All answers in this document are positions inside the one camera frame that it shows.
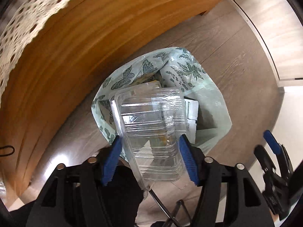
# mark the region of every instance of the white door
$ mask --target white door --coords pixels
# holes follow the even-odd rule
[[[263,38],[279,79],[303,78],[303,27],[286,0],[235,0]]]

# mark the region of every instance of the wooden floor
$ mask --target wooden floor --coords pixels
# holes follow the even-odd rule
[[[126,62],[144,53],[165,47],[185,47],[202,64],[222,92],[233,126],[230,132],[209,152],[218,162],[234,166],[253,163],[253,149],[264,144],[262,133],[272,129],[279,114],[280,93],[269,62],[253,32],[227,2],[222,1],[209,13],[195,16],[160,35],[142,47]],[[70,115],[41,158],[31,186],[22,200],[34,200],[47,176],[58,163],[67,166],[83,162],[107,145],[91,114],[91,102],[98,87]],[[152,187],[165,206],[172,210],[183,199],[194,214],[200,188],[184,175],[174,183],[159,182]],[[138,211],[137,224],[150,226],[166,216],[148,196]],[[188,220],[180,210],[177,219]]]

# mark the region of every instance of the light green plastic bag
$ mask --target light green plastic bag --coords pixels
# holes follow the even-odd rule
[[[101,85],[91,111],[107,141],[112,144],[117,132],[109,94],[152,76],[162,87],[178,87],[184,97],[199,102],[196,143],[204,153],[213,148],[231,128],[223,96],[195,57],[185,48],[165,48],[137,57],[114,71]]]

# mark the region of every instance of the black cable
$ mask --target black cable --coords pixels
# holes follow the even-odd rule
[[[177,201],[177,202],[176,202],[176,206],[175,206],[174,210],[172,211],[172,215],[173,215],[174,217],[177,216],[178,211],[179,211],[179,209],[180,209],[180,206],[181,206],[181,201]],[[168,218],[168,219],[166,220],[166,222],[162,225],[162,227],[171,227],[171,226],[172,226],[172,223],[173,223],[172,220],[171,220],[170,218]]]
[[[183,206],[184,211],[185,211],[185,214],[187,215],[187,217],[188,217],[188,219],[189,219],[189,226],[191,226],[191,224],[192,224],[192,219],[191,219],[190,214],[189,214],[189,212],[188,212],[188,210],[187,210],[187,208],[186,208],[186,206],[185,206],[184,201],[183,201],[183,200],[180,200],[180,204],[181,204],[181,206]]]
[[[0,154],[0,157],[6,157],[6,156],[10,156],[12,155],[14,152],[15,152],[15,148],[11,145],[7,145],[7,146],[4,146],[4,147],[0,147],[0,150],[1,149],[6,149],[6,148],[11,148],[13,151],[10,152],[9,154]]]
[[[161,207],[161,209],[165,212],[165,214],[167,215],[167,217],[169,217],[172,222],[174,222],[174,224],[177,227],[182,227],[178,221],[175,219],[175,217],[167,210],[167,208],[163,205],[163,203],[160,201],[160,199],[157,197],[157,195],[155,194],[155,192],[151,189],[150,191],[151,196],[154,198],[154,200],[157,202],[157,204]]]

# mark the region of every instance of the white lace doily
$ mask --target white lace doily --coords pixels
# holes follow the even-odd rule
[[[70,0],[14,0],[0,20],[0,106],[9,74],[25,46]]]

